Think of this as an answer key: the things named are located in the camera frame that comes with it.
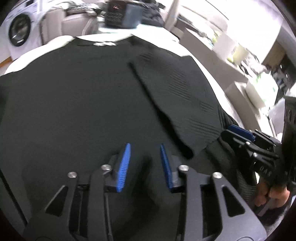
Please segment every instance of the blue gripper pad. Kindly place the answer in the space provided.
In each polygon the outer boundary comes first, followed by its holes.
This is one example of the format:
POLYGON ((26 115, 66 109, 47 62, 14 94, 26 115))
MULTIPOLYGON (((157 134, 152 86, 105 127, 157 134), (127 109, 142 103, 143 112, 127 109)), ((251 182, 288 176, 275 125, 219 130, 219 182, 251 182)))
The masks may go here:
POLYGON ((253 142, 255 140, 252 132, 247 131, 246 129, 243 129, 243 128, 239 127, 239 126, 231 124, 231 125, 228 126, 227 129, 234 132, 234 133, 236 133, 236 134, 238 134, 241 137, 244 137, 244 138, 248 139, 250 142, 253 142))
POLYGON ((171 169, 164 145, 160 146, 160 156, 163 164, 163 172, 165 174, 165 182, 169 190, 172 190, 173 188, 172 169, 171 169))
POLYGON ((124 152, 122 154, 122 159, 121 159, 121 163, 118 170, 118 180, 116 185, 117 192, 121 192, 124 187, 130 158, 131 158, 131 145, 130 143, 127 143, 124 149, 124 152))

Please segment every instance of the finger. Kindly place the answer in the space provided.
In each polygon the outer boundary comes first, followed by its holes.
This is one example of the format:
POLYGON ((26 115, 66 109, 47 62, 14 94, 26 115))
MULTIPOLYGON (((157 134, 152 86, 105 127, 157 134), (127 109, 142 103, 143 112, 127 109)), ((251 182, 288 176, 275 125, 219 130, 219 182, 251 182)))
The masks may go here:
POLYGON ((260 182, 257 184, 257 195, 254 199, 254 203, 257 207, 266 203, 266 194, 268 193, 268 186, 265 183, 263 178, 260 179, 260 182))
POLYGON ((254 203, 257 207, 265 204, 267 201, 266 197, 264 195, 257 195, 254 199, 254 203))
POLYGON ((257 193, 259 195, 265 196, 269 191, 269 188, 263 178, 260 179, 259 183, 257 184, 257 193))
POLYGON ((287 190, 287 187, 285 187, 281 192, 271 190, 270 197, 277 197, 273 203, 273 205, 270 207, 271 209, 282 207, 285 205, 285 203, 288 201, 290 196, 290 191, 287 190))

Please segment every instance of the human hand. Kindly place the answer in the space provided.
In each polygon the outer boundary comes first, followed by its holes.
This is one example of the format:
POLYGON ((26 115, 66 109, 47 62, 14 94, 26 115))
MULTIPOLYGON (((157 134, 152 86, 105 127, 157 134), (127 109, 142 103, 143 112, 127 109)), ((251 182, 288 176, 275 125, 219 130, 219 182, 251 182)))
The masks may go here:
POLYGON ((282 207, 290 196, 290 191, 287 190, 287 186, 284 187, 272 187, 270 190, 266 181, 263 178, 260 178, 259 183, 257 184, 257 195, 255 197, 255 205, 257 207, 263 205, 267 201, 267 194, 268 197, 274 198, 275 201, 273 202, 270 209, 274 209, 277 207, 282 207))

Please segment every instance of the washing machine door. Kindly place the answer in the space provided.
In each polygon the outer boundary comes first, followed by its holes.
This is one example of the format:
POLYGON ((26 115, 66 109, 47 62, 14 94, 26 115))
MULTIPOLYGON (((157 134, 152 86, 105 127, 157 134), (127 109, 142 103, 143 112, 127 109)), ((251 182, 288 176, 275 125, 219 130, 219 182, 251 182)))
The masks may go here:
POLYGON ((8 35, 10 42, 22 46, 28 39, 31 31, 31 19, 27 14, 17 15, 10 24, 8 35))

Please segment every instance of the floor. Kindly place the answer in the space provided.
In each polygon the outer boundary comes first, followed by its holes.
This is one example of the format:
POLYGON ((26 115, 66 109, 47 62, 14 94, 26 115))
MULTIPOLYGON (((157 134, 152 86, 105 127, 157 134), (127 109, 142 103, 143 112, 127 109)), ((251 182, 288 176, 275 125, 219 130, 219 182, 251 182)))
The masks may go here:
POLYGON ((11 63, 8 63, 6 65, 4 65, 3 67, 0 68, 0 76, 4 75, 5 71, 7 70, 7 68, 11 65, 11 63))

